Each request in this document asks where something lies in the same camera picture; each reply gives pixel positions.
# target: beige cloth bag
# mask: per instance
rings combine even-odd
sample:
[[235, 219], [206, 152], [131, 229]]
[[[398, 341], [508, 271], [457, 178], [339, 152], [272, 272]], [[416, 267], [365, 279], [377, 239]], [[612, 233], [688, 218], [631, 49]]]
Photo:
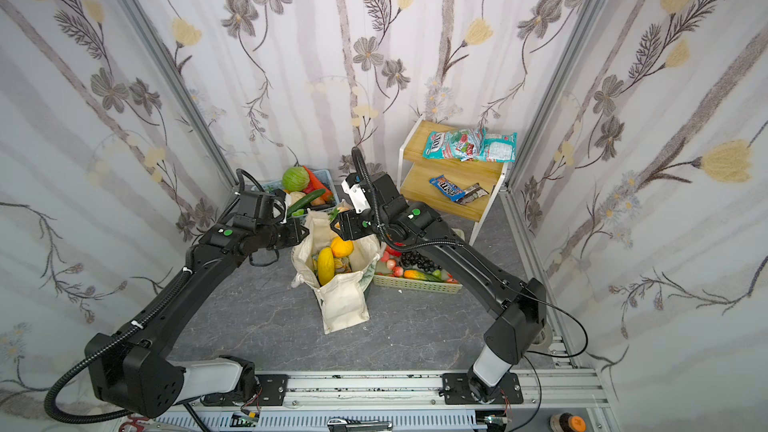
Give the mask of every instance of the beige cloth bag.
[[312, 256], [330, 246], [338, 235], [331, 230], [330, 217], [324, 212], [310, 211], [304, 226], [310, 230], [310, 236], [291, 251], [291, 261], [296, 268], [291, 287], [304, 283], [315, 292], [326, 334], [368, 321], [370, 315], [362, 293], [371, 283], [376, 262], [381, 257], [379, 240], [374, 235], [355, 240], [355, 250], [350, 254], [354, 272], [337, 274], [321, 287], [312, 271]]

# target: wall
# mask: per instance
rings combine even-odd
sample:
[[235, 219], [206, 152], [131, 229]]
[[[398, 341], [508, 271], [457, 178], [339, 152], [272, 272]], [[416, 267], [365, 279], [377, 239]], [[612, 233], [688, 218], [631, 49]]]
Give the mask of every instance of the wall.
[[393, 170], [418, 116], [524, 133], [583, 0], [139, 0], [233, 167]]
[[766, 46], [765, 0], [609, 0], [514, 183], [623, 430], [764, 428]]
[[[168, 283], [228, 187], [115, 0], [0, 9], [0, 428], [42, 430], [50, 384]], [[59, 403], [103, 407], [86, 374]]]

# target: basket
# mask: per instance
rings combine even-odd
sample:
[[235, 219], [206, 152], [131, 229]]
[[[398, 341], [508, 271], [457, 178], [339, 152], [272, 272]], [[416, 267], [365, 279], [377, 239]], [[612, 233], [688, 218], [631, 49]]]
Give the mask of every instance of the basket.
[[[333, 186], [333, 178], [331, 177], [331, 172], [327, 168], [318, 168], [310, 169], [313, 174], [315, 174], [315, 177], [317, 177], [317, 180], [320, 180], [320, 183], [323, 184], [325, 187], [327, 187], [329, 190], [331, 190], [331, 193], [333, 194], [333, 202], [326, 204], [327, 207], [322, 210], [330, 210], [332, 207], [335, 207], [336, 204], [339, 203], [339, 194], [336, 193], [336, 188]], [[273, 180], [271, 182], [266, 182], [261, 185], [264, 187], [264, 190], [267, 192], [274, 192], [278, 188], [283, 188], [283, 181], [282, 180]]]
[[447, 282], [415, 281], [410, 278], [389, 277], [389, 275], [374, 275], [373, 283], [382, 287], [410, 288], [415, 291], [438, 292], [440, 294], [457, 294], [462, 290], [461, 284]]

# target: orange bottle cap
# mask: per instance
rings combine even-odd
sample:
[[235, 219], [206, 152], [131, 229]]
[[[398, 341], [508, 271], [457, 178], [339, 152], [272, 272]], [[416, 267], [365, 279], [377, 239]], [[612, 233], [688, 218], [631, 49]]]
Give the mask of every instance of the orange bottle cap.
[[587, 429], [587, 423], [577, 415], [568, 418], [568, 426], [576, 432], [585, 432]]

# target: green cucumber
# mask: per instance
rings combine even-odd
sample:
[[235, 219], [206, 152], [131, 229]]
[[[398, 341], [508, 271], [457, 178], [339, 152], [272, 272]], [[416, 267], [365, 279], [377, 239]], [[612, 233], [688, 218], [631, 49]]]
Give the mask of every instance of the green cucumber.
[[307, 207], [310, 204], [310, 202], [312, 202], [318, 197], [321, 197], [322, 194], [324, 193], [326, 193], [326, 190], [324, 188], [313, 190], [309, 194], [303, 196], [302, 198], [300, 198], [299, 200], [291, 204], [291, 206], [288, 207], [288, 211], [286, 212], [286, 214], [290, 217], [295, 211], [299, 210], [300, 208]]

